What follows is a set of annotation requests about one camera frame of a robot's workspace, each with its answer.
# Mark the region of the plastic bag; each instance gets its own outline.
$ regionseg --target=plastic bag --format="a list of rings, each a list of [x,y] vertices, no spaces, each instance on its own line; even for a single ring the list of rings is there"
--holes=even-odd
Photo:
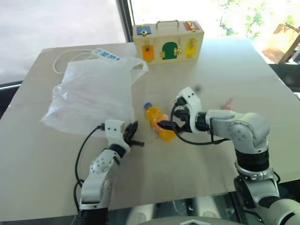
[[[89,134],[109,119],[129,124],[135,120],[131,84],[147,71],[145,61],[132,57],[70,62],[41,120],[56,130],[79,135]]]

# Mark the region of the orange juice bottle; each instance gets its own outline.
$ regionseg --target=orange juice bottle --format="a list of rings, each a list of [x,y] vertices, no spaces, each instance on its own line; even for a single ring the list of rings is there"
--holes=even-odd
[[[157,125],[157,123],[161,120],[168,120],[168,116],[161,111],[160,107],[153,106],[150,102],[147,102],[144,105],[144,108],[146,110],[147,119],[150,120],[152,127],[163,140],[169,141],[176,137],[174,131],[162,129],[159,125]]]

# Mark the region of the beige table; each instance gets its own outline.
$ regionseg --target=beige table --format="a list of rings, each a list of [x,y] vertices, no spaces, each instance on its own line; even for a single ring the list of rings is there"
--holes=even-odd
[[[101,47],[121,57],[135,56],[132,43]],[[52,62],[66,49],[72,48],[41,52],[0,120],[0,221],[76,212],[74,163],[85,137],[58,132],[39,121],[51,102],[52,88],[62,80],[52,71]],[[67,58],[70,55],[58,65],[60,69]],[[247,40],[205,39],[198,61],[149,69],[132,88],[139,121],[135,139],[145,146],[134,147],[122,162],[111,209],[234,190],[237,173],[231,142],[202,147],[178,139],[165,143],[144,117],[143,104],[148,101],[169,113],[177,93],[186,86],[201,85],[206,109],[218,109],[234,98],[233,110],[265,115],[271,124],[271,163],[282,181],[300,178],[300,104]],[[186,138],[209,140],[205,133]],[[106,145],[104,139],[89,140],[79,163],[80,177],[86,178],[91,160]]]

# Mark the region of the blue bottle cap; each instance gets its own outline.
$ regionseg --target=blue bottle cap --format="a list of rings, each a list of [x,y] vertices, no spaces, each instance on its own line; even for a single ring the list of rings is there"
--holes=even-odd
[[[152,106],[151,102],[147,102],[147,103],[144,105],[144,109],[147,109],[149,106]]]

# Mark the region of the wooden box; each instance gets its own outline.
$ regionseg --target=wooden box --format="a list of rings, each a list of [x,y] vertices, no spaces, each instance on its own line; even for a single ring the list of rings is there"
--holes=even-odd
[[[158,21],[133,26],[137,56],[148,64],[198,59],[203,36],[197,21]]]

